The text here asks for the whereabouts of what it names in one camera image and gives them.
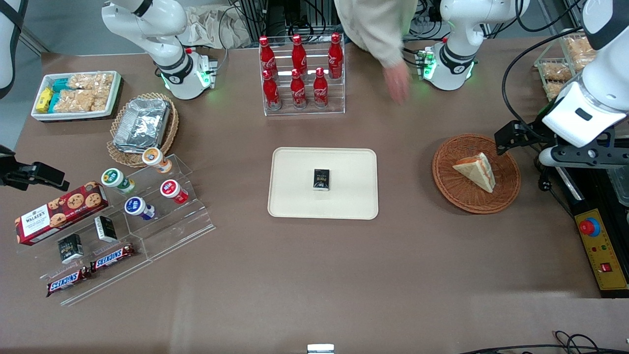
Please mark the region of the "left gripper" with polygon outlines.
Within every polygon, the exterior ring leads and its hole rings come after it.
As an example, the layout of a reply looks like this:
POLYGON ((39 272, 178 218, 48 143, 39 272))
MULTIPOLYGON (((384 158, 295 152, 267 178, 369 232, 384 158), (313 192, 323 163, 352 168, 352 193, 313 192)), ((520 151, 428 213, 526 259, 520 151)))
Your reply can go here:
POLYGON ((519 124, 512 120, 495 132, 496 154, 504 155, 513 148, 528 147, 537 154, 541 152, 534 145, 542 148, 555 147, 558 144, 557 135, 546 124, 528 123, 519 124))

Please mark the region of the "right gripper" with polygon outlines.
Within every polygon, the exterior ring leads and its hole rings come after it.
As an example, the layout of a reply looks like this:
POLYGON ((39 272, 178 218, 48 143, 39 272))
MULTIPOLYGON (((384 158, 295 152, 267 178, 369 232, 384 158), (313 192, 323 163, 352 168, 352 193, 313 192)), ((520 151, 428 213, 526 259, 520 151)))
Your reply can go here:
POLYGON ((15 152, 0 146, 0 185, 26 191, 30 185, 42 184, 60 191, 68 191, 70 183, 64 179, 65 173, 44 163, 19 163, 15 152))

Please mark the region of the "person's hand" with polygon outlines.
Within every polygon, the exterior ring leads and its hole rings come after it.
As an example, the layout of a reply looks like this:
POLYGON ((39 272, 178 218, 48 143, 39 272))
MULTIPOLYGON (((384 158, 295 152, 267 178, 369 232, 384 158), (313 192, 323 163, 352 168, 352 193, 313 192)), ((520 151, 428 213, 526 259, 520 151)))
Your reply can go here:
POLYGON ((383 68, 388 93, 394 102, 403 104, 409 95, 410 73, 405 62, 383 68))

